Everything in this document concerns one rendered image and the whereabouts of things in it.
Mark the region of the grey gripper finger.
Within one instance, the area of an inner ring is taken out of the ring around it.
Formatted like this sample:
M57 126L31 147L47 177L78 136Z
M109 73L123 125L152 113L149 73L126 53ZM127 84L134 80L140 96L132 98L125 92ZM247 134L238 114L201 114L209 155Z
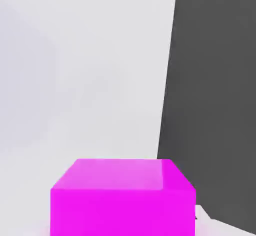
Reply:
M201 205L195 206L195 236L256 236L216 219L211 219Z

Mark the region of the small magenta cube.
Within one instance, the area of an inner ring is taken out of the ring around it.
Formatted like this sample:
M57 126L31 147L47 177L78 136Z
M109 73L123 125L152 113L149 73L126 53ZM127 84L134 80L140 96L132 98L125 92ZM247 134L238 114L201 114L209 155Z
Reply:
M50 190L50 236L195 236L196 190L169 159L78 159Z

